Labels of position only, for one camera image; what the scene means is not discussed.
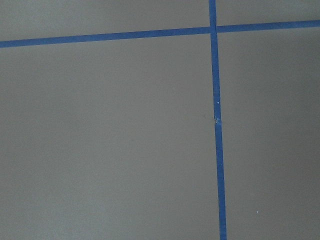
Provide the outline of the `brown paper table cover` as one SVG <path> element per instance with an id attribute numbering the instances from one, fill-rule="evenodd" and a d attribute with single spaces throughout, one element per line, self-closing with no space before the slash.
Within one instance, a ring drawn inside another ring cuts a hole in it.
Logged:
<path id="1" fill-rule="evenodd" d="M 320 21 L 215 0 L 216 25 Z M 3 0 L 0 42 L 210 27 L 209 0 Z M 320 26 L 217 33 L 226 240 L 320 237 Z M 211 35 L 0 47 L 3 240 L 220 240 Z"/>

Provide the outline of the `long blue tape strip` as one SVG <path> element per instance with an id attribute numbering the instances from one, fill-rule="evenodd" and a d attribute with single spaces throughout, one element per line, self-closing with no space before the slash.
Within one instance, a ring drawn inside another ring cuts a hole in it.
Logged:
<path id="1" fill-rule="evenodd" d="M 226 240 L 227 239 L 227 219 L 226 219 L 223 132 L 222 132 L 222 117 L 221 117 L 221 90 L 220 90 L 219 50 L 218 50 L 218 32 L 217 32 L 217 8 L 216 8 L 215 0 L 210 0 L 208 3 L 209 3 L 209 23 L 210 23 L 212 85 L 213 85 L 213 113 L 214 113 L 213 117 L 214 117 L 214 132 L 215 132 L 215 150 L 216 150 L 219 238 L 221 240 Z"/>

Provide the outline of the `crossing blue tape strip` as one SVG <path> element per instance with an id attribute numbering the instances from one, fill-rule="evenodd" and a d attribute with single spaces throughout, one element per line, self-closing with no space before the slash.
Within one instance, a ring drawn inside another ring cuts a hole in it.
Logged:
<path id="1" fill-rule="evenodd" d="M 103 33 L 103 34 L 7 40 L 7 41 L 1 41 L 0 47 L 14 48 L 14 47 L 25 47 L 25 46 L 41 46 L 41 45 L 85 43 L 85 42 L 99 42 L 99 41 L 113 41 L 113 40 L 203 35 L 203 34 L 211 34 L 213 32 L 232 33 L 232 32 L 264 31 L 264 30 L 279 30 L 279 29 L 317 28 L 319 26 L 320 26 L 319 20 L 218 25 L 218 26 L 190 27 L 190 28 L 177 28 L 177 29 L 145 30 L 145 31 L 133 31 L 133 32 L 118 32 L 118 33 Z"/>

